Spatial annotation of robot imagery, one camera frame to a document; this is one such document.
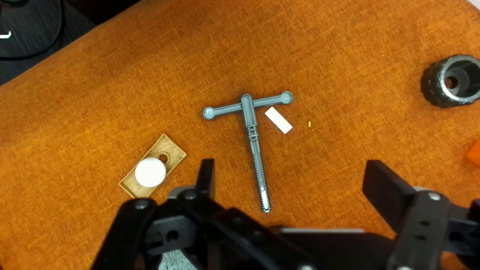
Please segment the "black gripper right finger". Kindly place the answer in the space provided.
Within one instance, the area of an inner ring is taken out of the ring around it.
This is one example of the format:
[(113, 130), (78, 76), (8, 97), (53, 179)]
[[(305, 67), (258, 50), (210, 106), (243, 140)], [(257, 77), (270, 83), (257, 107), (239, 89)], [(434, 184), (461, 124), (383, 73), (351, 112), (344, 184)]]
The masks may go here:
[(362, 191), (392, 230), (398, 230), (408, 205), (417, 194), (390, 167), (377, 160), (366, 163)]

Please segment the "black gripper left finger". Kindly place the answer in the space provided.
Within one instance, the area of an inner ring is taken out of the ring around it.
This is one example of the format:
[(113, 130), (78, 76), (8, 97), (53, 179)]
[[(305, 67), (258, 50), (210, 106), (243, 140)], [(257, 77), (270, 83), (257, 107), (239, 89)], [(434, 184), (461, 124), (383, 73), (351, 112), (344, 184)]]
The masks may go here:
[(212, 197), (215, 191), (215, 161), (203, 160), (195, 190), (200, 196)]

